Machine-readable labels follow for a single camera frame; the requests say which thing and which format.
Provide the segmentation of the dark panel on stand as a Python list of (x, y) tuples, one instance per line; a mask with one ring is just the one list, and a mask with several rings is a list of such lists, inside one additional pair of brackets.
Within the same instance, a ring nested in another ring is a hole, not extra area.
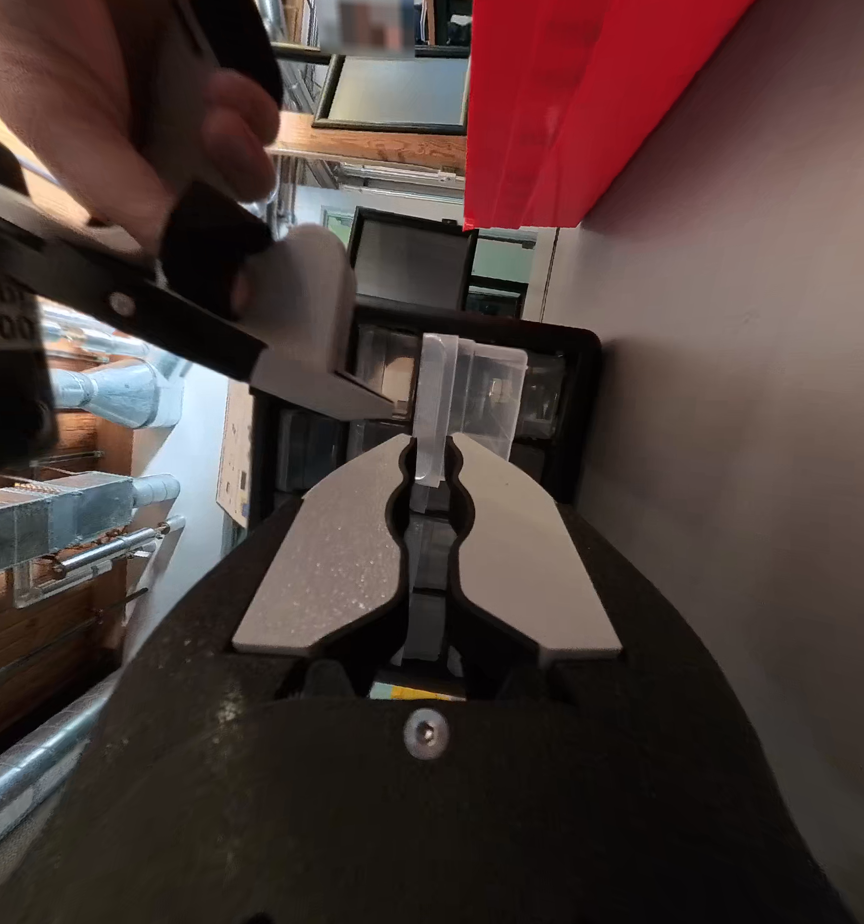
[(421, 46), (412, 58), (334, 54), (316, 129), (464, 136), (470, 50)]
[(477, 230), (364, 207), (351, 228), (347, 253), (357, 304), (465, 309)]

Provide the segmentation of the metal air duct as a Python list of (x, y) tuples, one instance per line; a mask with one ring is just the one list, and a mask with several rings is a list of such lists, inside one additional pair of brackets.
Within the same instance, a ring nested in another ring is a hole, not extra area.
[(23, 608), (100, 577), (133, 555), (149, 555), (184, 526), (175, 516), (126, 531), (143, 507), (175, 501), (172, 475), (133, 478), (88, 471), (0, 488), (0, 572), (12, 572)]
[(180, 422), (189, 360), (47, 299), (38, 309), (45, 347), (67, 342), (81, 356), (103, 359), (83, 372), (51, 370), (57, 410), (89, 412), (131, 430)]

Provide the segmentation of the black drawer cabinet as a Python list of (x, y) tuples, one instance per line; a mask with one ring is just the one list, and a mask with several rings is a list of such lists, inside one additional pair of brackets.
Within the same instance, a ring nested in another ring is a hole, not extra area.
[[(365, 297), (356, 304), (349, 336), (347, 365), (356, 359), (357, 327), (382, 326), (409, 334), (457, 334), (497, 346), (522, 348), (538, 355), (561, 356), (565, 378), (559, 417), (545, 445), (540, 484), (559, 503), (573, 504), (583, 472), (588, 438), (602, 370), (602, 345), (591, 331), (551, 323), (488, 316), (476, 312), (410, 307), (388, 299)], [(248, 487), (248, 527), (268, 519), (275, 507), (280, 411), (297, 405), (251, 388), (254, 399)]]

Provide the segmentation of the round metal duct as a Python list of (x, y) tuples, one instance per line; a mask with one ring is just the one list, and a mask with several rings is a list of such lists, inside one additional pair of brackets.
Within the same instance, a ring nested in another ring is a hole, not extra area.
[(113, 672), (0, 755), (0, 843), (75, 770), (121, 674)]

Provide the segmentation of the person's right hand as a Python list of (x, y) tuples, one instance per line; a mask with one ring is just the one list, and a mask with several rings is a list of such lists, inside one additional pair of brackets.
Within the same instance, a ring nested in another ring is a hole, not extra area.
[[(177, 196), (132, 134), (161, 2), (0, 1), (0, 118), (91, 216), (157, 255)], [(280, 76), (220, 68), (203, 91), (202, 147), (235, 198), (271, 189)]]

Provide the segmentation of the yellow plastic bin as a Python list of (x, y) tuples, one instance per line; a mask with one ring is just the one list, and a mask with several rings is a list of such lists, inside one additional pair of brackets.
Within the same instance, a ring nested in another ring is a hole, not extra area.
[(444, 700), (463, 701), (459, 695), (431, 691), (416, 687), (405, 687), (376, 682), (369, 691), (369, 699), (375, 700)]

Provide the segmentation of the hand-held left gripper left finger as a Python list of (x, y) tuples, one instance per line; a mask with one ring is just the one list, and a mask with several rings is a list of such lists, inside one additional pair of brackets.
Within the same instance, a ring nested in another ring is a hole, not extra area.
[(404, 544), (415, 441), (399, 434), (304, 497), (233, 635), (240, 653), (312, 657), (378, 625), (408, 591)]

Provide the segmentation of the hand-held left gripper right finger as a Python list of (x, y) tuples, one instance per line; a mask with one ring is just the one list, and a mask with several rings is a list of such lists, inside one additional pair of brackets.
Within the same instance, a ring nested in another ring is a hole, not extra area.
[(623, 644), (559, 508), (534, 479), (456, 433), (447, 444), (452, 528), (448, 591), (459, 628), (496, 632), (537, 663), (609, 659)]

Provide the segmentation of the clear plastic drawer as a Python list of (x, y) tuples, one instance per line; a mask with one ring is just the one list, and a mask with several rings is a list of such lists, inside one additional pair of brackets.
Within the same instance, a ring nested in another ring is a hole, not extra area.
[(508, 460), (528, 368), (523, 349), (426, 333), (415, 392), (415, 483), (436, 489), (445, 477), (449, 435), (463, 433)]

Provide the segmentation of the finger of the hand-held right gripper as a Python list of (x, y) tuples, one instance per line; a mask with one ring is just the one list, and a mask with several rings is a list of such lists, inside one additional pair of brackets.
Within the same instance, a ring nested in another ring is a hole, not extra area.
[(266, 347), (249, 377), (251, 388), (340, 422), (393, 420), (395, 404), (338, 372)]
[(234, 324), (264, 344), (261, 379), (337, 371), (356, 282), (345, 247), (327, 227), (294, 226), (243, 260), (239, 283)]

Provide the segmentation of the red plastic bin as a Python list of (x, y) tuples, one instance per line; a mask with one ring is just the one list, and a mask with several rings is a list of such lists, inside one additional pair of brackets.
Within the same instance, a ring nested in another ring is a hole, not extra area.
[(750, 5), (474, 2), (464, 228), (578, 225)]

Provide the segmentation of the wooden ceiling beam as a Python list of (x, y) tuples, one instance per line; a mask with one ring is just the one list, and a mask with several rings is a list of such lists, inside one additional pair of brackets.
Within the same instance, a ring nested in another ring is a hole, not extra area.
[(312, 115), (283, 110), (270, 154), (443, 171), (464, 177), (465, 136), (315, 126)]

